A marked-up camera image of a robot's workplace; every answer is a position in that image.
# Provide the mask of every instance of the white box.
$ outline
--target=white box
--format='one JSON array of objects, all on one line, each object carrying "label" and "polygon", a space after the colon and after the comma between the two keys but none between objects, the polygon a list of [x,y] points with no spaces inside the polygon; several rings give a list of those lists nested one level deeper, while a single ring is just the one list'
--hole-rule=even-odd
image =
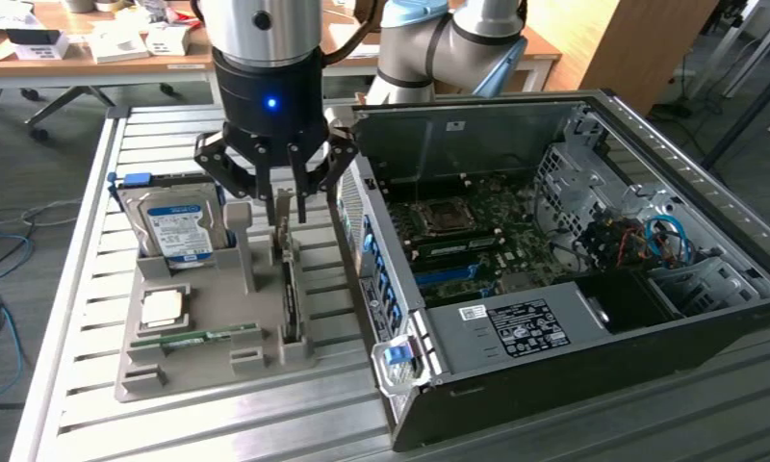
[{"label": "white box", "polygon": [[185,56],[189,51],[189,27],[154,27],[145,38],[145,46],[158,56]]},{"label": "white box", "polygon": [[94,28],[93,34],[88,36],[88,45],[97,64],[152,56],[136,31]]},{"label": "white box", "polygon": [[14,53],[20,60],[61,60],[68,52],[68,36],[60,31],[60,38],[53,45],[16,44]]}]

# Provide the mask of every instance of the floor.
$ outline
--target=floor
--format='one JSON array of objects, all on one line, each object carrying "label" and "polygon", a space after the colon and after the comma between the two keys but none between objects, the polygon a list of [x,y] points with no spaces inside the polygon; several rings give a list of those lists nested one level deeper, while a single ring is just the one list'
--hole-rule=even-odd
[{"label": "floor", "polygon": [[[685,66],[697,69],[704,64],[710,50],[714,49],[718,37],[702,37],[697,40],[694,51],[688,56]],[[724,69],[741,45],[734,47],[734,54],[728,57]],[[697,111],[702,104],[690,102],[694,110],[690,119],[681,120],[688,131],[697,131],[697,140],[705,151],[717,143],[718,138],[753,101],[758,91],[770,79],[770,58],[754,73],[737,96],[722,101],[721,114],[706,110]],[[349,96],[358,90],[358,82],[334,83],[328,89],[332,96]],[[210,102],[206,84],[176,85],[181,96],[172,98],[158,92],[157,86],[137,86],[108,89],[109,96],[118,104],[158,106],[168,104],[204,104]],[[53,98],[60,90],[41,90],[46,98]],[[710,93],[717,99],[718,88]],[[70,104],[44,124],[52,132],[52,141],[40,144],[25,136],[21,121],[44,103],[24,100],[18,91],[6,90],[0,99],[0,209],[8,207],[28,208],[46,203],[74,198],[82,195],[88,180],[92,155],[102,125],[104,109],[89,97],[84,96]],[[656,122],[662,130],[692,155],[694,143],[688,141],[685,131],[676,122]],[[770,222],[770,134],[764,128],[770,123],[770,106],[748,127],[744,136],[734,143],[730,151],[718,164],[718,173],[733,191],[749,202],[758,213]],[[57,210],[45,219],[70,216],[76,208]],[[8,233],[24,233],[24,227],[1,226]],[[56,284],[65,260],[66,248],[72,234],[72,225],[41,228],[33,235],[34,254],[30,261],[0,280],[0,293],[5,298],[17,322],[22,346],[32,361],[42,343],[49,310],[52,307]],[[0,255],[14,245],[9,240],[0,240]],[[8,331],[0,336],[0,387],[8,383],[16,370],[14,351]],[[0,398],[0,403],[21,403],[28,391],[30,371],[17,386]],[[0,461],[10,453],[20,412],[0,410]]]}]

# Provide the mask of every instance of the desk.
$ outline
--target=desk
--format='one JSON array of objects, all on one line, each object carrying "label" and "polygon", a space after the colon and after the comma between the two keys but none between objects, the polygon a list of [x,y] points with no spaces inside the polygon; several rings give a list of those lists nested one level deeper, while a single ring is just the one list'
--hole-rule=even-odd
[{"label": "desk", "polygon": [[[189,11],[188,1],[173,1],[170,5],[181,11]],[[346,16],[342,8],[325,0],[322,48],[326,52],[336,50],[329,33],[332,24],[357,24]],[[109,20],[110,13],[66,13],[58,3],[37,3],[34,13],[46,27],[66,31],[68,35],[86,34],[90,22]],[[529,75],[522,86],[525,91],[541,90],[553,63],[560,59],[560,51],[540,35],[526,29],[529,40],[525,55],[518,69],[528,70]],[[5,34],[0,33],[0,43]],[[368,36],[365,43],[378,44],[378,34]],[[376,75],[376,58],[348,59],[325,69],[325,76],[373,76]],[[204,29],[192,32],[189,55],[181,57],[150,57],[117,63],[96,64],[85,43],[72,44],[62,61],[20,61],[16,56],[0,61],[0,89],[34,87],[113,86],[169,82],[208,81],[212,84],[214,101],[218,102],[220,91],[216,88],[216,77],[210,57],[210,42]]]},{"label": "desk", "polygon": [[[169,2],[189,11],[188,1]],[[36,3],[34,14],[50,28],[69,36],[88,34],[90,22],[113,19],[110,13],[68,13],[60,3]],[[0,32],[0,43],[5,40]],[[161,82],[210,81],[210,43],[204,29],[192,31],[186,56],[153,56],[140,60],[96,64],[86,43],[73,43],[61,61],[20,61],[16,55],[0,61],[0,89],[34,87],[113,86]]]}]

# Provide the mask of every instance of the barcode label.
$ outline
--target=barcode label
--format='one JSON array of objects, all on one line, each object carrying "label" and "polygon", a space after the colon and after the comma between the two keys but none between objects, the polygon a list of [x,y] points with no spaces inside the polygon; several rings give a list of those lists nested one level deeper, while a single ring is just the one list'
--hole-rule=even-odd
[{"label": "barcode label", "polygon": [[480,318],[488,318],[488,313],[485,311],[485,305],[469,306],[466,308],[460,308],[460,316],[462,321],[473,321]]}]

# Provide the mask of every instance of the slotted metal surface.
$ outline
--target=slotted metal surface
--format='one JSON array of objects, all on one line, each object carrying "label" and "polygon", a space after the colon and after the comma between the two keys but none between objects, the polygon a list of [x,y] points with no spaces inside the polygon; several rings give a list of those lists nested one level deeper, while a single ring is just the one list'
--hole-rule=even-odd
[{"label": "slotted metal surface", "polygon": [[[316,368],[118,403],[136,241],[102,179],[108,171],[197,171],[193,138],[221,116],[208,106],[144,108],[106,123],[12,460],[770,461],[770,328],[693,372],[410,453],[390,452],[324,200],[309,202],[309,221],[296,231]],[[290,172],[276,175],[290,184]],[[258,219],[256,239],[264,229]]]}]

